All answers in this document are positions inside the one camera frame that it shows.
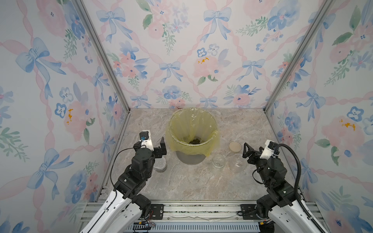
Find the small jar with grey lid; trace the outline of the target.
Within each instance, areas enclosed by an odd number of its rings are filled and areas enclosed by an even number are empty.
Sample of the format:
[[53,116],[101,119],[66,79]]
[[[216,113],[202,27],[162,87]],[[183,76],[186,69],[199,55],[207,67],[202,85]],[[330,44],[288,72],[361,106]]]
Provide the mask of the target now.
[[155,158],[153,168],[156,172],[164,172],[167,169],[167,160],[165,157]]

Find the beige round jar lid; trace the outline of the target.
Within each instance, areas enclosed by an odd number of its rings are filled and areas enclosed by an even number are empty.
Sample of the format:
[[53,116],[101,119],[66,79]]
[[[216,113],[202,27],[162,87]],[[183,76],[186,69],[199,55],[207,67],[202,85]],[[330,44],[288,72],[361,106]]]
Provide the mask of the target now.
[[238,142],[232,141],[229,143],[229,149],[233,153],[239,153],[241,151],[241,145]]

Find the translucent plastic container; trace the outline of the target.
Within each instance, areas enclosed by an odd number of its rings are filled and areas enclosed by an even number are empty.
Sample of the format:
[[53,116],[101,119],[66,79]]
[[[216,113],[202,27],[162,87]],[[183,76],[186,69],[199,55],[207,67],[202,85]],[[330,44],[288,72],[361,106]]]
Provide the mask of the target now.
[[228,167],[233,173],[240,173],[245,169],[245,159],[240,154],[235,154],[230,157]]

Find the glass jar with tea leaves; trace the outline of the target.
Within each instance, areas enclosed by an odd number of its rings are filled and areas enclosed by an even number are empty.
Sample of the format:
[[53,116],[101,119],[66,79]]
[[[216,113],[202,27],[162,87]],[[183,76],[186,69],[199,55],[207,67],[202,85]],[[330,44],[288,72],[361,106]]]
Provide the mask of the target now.
[[217,155],[214,155],[212,157],[212,165],[214,168],[217,168],[217,169],[222,169],[225,167],[226,165],[226,159],[223,155],[221,154],[217,154]]

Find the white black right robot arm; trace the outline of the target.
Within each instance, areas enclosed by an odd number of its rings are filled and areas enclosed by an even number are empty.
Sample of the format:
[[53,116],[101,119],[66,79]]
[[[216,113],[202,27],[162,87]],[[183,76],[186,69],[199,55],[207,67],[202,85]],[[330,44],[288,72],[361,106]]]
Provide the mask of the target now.
[[[287,169],[278,157],[279,149],[286,148],[296,162],[294,184],[285,180]],[[267,140],[265,147],[253,149],[248,143],[243,145],[242,157],[248,164],[255,166],[260,175],[258,184],[267,189],[267,195],[256,201],[255,208],[250,210],[240,205],[238,215],[243,219],[257,217],[263,227],[276,224],[286,233],[325,233],[327,230],[312,214],[299,193],[299,182],[302,175],[301,162],[295,151],[286,144],[277,144]]]

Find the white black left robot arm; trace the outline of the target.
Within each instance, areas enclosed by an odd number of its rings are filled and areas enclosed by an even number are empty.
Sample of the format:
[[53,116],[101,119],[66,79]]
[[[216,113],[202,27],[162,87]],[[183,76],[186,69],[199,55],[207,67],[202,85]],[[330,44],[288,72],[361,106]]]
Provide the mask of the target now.
[[167,154],[165,140],[153,147],[150,136],[141,136],[134,144],[135,156],[124,173],[119,176],[113,190],[82,233],[124,233],[138,220],[150,215],[151,201],[140,194],[151,178],[155,160]]

